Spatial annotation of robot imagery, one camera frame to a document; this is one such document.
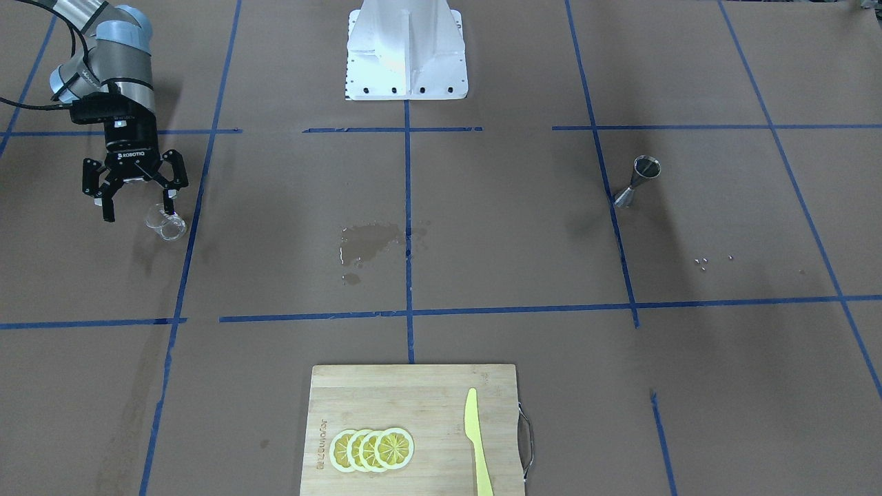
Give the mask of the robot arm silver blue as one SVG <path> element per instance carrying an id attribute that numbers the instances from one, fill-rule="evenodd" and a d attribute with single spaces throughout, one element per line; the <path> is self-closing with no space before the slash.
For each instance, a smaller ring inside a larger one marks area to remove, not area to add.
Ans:
<path id="1" fill-rule="evenodd" d="M 47 111 L 68 110 L 76 125 L 102 125 L 106 158 L 83 161 L 82 191 L 114 222 L 114 195 L 126 183 L 163 188 L 163 211 L 189 185 L 183 155 L 161 153 L 152 85 L 152 24 L 140 10 L 107 1 L 36 1 L 60 18 L 72 37 L 72 56 L 51 72 Z"/>

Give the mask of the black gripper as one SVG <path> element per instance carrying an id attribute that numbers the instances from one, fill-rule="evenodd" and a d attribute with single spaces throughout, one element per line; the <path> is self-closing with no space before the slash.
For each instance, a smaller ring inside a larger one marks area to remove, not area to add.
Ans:
<path id="1" fill-rule="evenodd" d="M 167 150 L 160 158 L 155 116 L 131 119 L 109 118 L 102 123 L 106 139 L 106 160 L 85 158 L 82 161 L 82 191 L 101 207 L 104 222 L 113 223 L 113 197 L 125 181 L 136 179 L 157 182 L 163 188 L 163 211 L 175 216 L 174 198 L 189 185 L 185 158 L 176 149 Z M 169 163 L 172 178 L 166 179 L 158 169 Z"/>

